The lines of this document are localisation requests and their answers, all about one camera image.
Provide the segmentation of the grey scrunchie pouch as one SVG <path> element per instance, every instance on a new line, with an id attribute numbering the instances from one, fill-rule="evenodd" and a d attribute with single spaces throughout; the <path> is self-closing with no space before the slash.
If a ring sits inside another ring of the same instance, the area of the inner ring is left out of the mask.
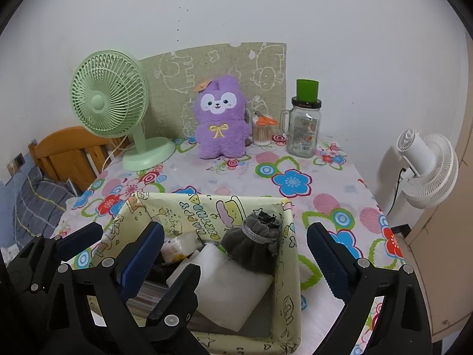
<path id="1" fill-rule="evenodd" d="M 264 211 L 247 216 L 241 227 L 228 230 L 221 245 L 229 257 L 252 272 L 272 275 L 279 252 L 281 223 Z"/>

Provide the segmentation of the orange wooden chair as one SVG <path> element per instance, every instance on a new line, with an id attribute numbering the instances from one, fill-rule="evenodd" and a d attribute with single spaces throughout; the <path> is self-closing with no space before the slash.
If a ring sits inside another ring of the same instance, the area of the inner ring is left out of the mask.
<path id="1" fill-rule="evenodd" d="M 69 180 L 86 191 L 129 144 L 126 136 L 107 139 L 76 126 L 56 131 L 28 148 L 35 165 L 54 182 Z"/>

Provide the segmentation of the cartoon printed tissue pack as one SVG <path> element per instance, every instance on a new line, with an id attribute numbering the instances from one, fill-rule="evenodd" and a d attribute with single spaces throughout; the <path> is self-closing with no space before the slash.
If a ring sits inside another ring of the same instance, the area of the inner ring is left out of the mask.
<path id="1" fill-rule="evenodd" d="M 195 232 L 188 232 L 165 241 L 160 253 L 165 264 L 172 264 L 182 261 L 203 246 L 202 240 Z"/>

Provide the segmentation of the white floor fan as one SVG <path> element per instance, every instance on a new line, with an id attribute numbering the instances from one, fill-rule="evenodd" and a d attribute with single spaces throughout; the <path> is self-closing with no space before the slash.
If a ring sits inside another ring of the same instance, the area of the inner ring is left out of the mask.
<path id="1" fill-rule="evenodd" d="M 396 142 L 397 152 L 409 168 L 402 192 L 414 208 L 433 208 L 444 202 L 454 189 L 459 161 L 449 139 L 439 133 L 420 134 L 406 129 Z"/>

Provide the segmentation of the green desk fan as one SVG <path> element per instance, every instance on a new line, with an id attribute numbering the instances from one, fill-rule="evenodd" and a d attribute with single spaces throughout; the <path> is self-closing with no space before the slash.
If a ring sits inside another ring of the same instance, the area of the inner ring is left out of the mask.
<path id="1" fill-rule="evenodd" d="M 93 135 L 106 139 L 131 136 L 122 159 L 127 171 L 162 164 L 176 151 L 168 138 L 145 136 L 148 84 L 140 63 L 119 51 L 97 51 L 78 66 L 70 86 L 72 110 Z"/>

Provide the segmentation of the yellow cartoon fabric storage box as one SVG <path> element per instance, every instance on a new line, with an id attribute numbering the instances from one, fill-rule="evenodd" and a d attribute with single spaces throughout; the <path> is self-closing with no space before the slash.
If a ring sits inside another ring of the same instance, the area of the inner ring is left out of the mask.
<path id="1" fill-rule="evenodd" d="M 211 354 L 291 354 L 302 334 L 301 288 L 292 207 L 279 197 L 217 196 L 177 193 L 138 193 L 123 206 L 91 251 L 92 265 L 116 258 L 135 242 L 151 221 L 163 226 L 167 238 L 195 232 L 202 242 L 221 245 L 228 230 L 241 227 L 247 216 L 264 211 L 281 223 L 273 283 L 238 331 L 199 326 L 193 335 Z"/>

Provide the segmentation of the glass jar with green lid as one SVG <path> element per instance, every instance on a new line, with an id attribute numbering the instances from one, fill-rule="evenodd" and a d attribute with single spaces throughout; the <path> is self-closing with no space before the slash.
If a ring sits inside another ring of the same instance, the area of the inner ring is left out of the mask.
<path id="1" fill-rule="evenodd" d="M 280 129 L 286 139 L 288 153 L 302 158 L 315 156 L 321 122 L 319 81 L 298 79 L 291 108 L 280 116 Z"/>

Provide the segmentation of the cartoon cardboard sheet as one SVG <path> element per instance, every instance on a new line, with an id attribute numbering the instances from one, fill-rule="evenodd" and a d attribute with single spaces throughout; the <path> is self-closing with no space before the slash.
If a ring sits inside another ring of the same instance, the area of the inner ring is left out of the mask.
<path id="1" fill-rule="evenodd" d="M 247 98 L 247 113 L 276 119 L 286 108 L 285 43 L 220 43 L 158 54 L 140 61 L 149 105 L 143 119 L 147 137 L 194 136 L 194 98 L 203 83 L 231 75 Z"/>

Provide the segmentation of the white sponge block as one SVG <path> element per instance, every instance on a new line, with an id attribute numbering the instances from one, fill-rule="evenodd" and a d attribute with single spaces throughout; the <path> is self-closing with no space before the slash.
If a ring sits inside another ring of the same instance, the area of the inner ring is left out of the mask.
<path id="1" fill-rule="evenodd" d="M 183 260 L 166 279 L 172 285 L 189 264 L 200 267 L 195 293 L 198 312 L 212 323 L 232 331 L 240 330 L 273 283 L 269 274 L 252 272 L 214 244 L 206 244 Z"/>

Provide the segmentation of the green tissue pack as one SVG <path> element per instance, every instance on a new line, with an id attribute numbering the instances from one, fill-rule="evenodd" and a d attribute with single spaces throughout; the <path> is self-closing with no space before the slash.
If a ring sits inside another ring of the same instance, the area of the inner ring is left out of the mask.
<path id="1" fill-rule="evenodd" d="M 146 280 L 137 295 L 127 301 L 127 307 L 132 315 L 146 319 L 168 290 L 166 284 L 155 284 Z"/>

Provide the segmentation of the toothpick holder with orange lid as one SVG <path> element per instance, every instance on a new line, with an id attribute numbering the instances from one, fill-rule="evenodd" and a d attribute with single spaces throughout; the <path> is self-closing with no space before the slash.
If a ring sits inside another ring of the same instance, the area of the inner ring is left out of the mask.
<path id="1" fill-rule="evenodd" d="M 277 125 L 277 120 L 272 117 L 254 112 L 252 116 L 252 143 L 261 147 L 270 145 L 273 137 L 273 127 Z"/>

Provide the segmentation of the floral tablecloth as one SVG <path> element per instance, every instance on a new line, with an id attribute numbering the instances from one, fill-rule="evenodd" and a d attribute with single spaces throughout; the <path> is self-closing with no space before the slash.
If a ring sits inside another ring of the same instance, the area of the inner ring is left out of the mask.
<path id="1" fill-rule="evenodd" d="M 177 139 L 175 144 L 170 159 L 148 170 L 129 172 L 120 160 L 112 162 L 81 196 L 67 202 L 55 233 L 70 235 L 90 222 L 102 225 L 103 243 L 72 261 L 74 268 L 82 268 L 119 249 L 118 239 L 132 234 L 123 220 L 127 206 L 154 192 L 190 201 L 213 197 L 207 212 L 178 212 L 169 206 L 159 211 L 168 233 L 194 223 L 204 238 L 221 236 L 221 221 L 235 225 L 242 220 L 249 213 L 251 196 L 283 204 L 293 216 L 285 241 L 297 248 L 297 256 L 282 263 L 282 278 L 296 293 L 280 298 L 273 311 L 281 318 L 293 318 L 294 323 L 286 328 L 278 322 L 271 334 L 217 334 L 203 329 L 196 338 L 211 354 L 311 354 L 321 344 L 343 303 L 331 293 L 308 248 L 306 231 L 315 222 L 356 258 L 379 268 L 397 269 L 403 264 L 385 215 L 346 153 L 332 140 L 321 141 L 310 159 L 291 156 L 282 135 L 275 135 L 268 146 L 249 146 L 236 159 L 201 159 L 193 138 Z"/>

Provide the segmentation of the purple plush toy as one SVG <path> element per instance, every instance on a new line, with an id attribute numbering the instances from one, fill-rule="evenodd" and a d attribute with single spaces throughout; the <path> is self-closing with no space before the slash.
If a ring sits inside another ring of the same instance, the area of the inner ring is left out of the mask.
<path id="1" fill-rule="evenodd" d="M 236 159 L 245 155 L 251 133 L 245 121 L 246 104 L 238 79 L 231 75 L 211 81 L 196 96 L 193 113 L 200 158 Z"/>

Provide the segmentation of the blue plaid bedding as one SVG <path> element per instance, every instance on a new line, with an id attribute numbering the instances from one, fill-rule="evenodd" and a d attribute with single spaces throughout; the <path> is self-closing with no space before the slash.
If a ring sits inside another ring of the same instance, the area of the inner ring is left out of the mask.
<path id="1" fill-rule="evenodd" d="M 67 202 L 82 191 L 71 181 L 55 182 L 32 167 L 22 184 L 13 211 L 15 243 L 23 249 L 36 235 L 54 235 Z"/>

